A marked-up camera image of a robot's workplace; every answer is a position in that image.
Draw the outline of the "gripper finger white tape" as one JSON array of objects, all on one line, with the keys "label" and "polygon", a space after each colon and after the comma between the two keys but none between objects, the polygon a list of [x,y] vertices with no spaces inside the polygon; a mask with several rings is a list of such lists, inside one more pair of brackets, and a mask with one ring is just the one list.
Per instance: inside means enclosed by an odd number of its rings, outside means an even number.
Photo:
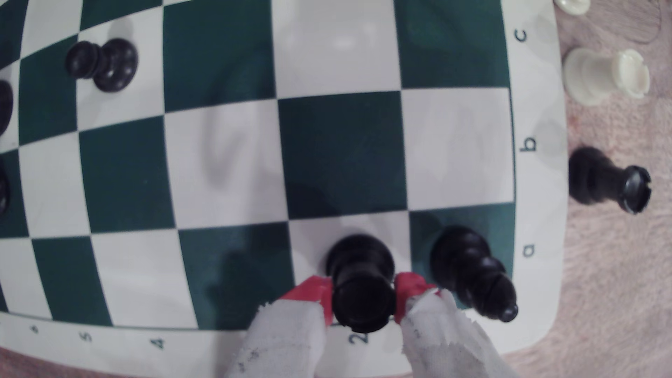
[{"label": "gripper finger white tape", "polygon": [[330,278],[313,275],[261,306],[225,377],[315,377],[332,323]]},{"label": "gripper finger white tape", "polygon": [[414,377],[519,377],[449,290],[415,272],[398,273],[394,290],[394,321]]}]

